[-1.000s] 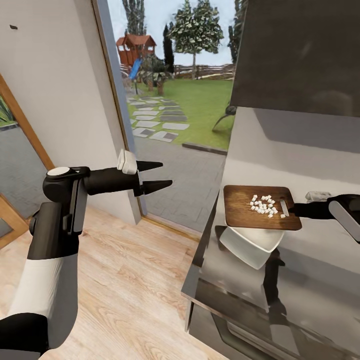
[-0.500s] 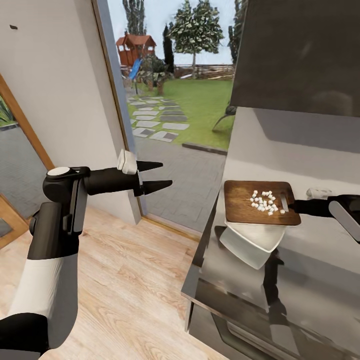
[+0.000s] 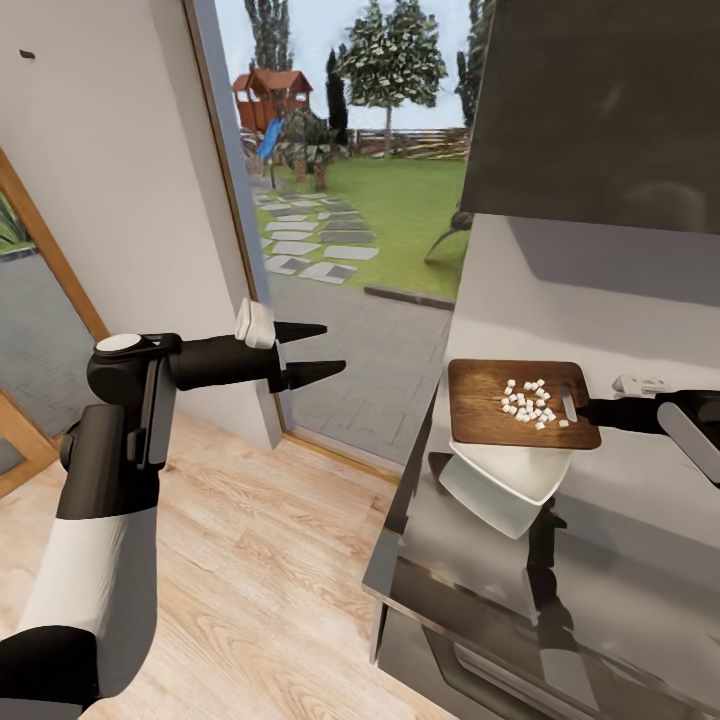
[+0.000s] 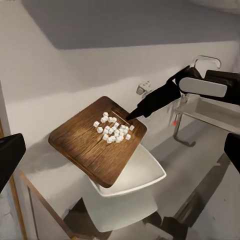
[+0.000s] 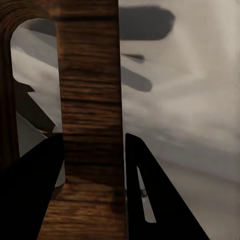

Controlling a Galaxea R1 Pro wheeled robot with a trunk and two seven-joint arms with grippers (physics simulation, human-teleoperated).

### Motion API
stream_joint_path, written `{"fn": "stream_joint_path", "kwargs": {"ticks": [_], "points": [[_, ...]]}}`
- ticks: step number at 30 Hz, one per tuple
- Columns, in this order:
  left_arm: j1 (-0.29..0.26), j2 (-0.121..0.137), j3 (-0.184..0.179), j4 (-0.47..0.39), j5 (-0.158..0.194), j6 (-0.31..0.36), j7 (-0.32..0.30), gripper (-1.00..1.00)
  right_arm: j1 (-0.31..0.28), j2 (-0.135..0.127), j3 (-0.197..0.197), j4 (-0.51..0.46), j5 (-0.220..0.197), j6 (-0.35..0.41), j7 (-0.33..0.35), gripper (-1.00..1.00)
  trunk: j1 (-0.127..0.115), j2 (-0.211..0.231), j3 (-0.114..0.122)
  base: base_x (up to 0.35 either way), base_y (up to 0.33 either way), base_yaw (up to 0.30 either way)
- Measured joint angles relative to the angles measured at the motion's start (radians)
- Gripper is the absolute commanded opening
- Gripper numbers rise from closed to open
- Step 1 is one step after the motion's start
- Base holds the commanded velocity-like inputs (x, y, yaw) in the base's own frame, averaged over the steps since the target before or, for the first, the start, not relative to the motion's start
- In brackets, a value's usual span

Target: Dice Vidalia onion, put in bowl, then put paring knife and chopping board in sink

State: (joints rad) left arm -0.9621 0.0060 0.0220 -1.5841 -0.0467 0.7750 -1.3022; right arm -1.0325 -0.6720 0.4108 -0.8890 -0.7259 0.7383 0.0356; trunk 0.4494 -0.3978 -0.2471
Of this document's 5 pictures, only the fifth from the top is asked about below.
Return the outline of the cutting board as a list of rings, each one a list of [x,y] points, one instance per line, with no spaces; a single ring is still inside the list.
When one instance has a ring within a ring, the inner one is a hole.
[[[11,39],[56,26],[65,183],[36,240],[127,240],[119,0],[0,0],[0,173],[20,159]]]

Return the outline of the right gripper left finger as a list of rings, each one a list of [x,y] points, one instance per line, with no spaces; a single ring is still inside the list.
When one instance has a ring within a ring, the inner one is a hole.
[[[0,172],[0,240],[37,240],[63,161],[59,133]]]

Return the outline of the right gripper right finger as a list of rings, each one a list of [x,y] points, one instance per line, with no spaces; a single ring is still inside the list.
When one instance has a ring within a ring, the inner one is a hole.
[[[129,240],[210,240],[145,142],[125,134]],[[139,168],[156,223],[145,220]]]

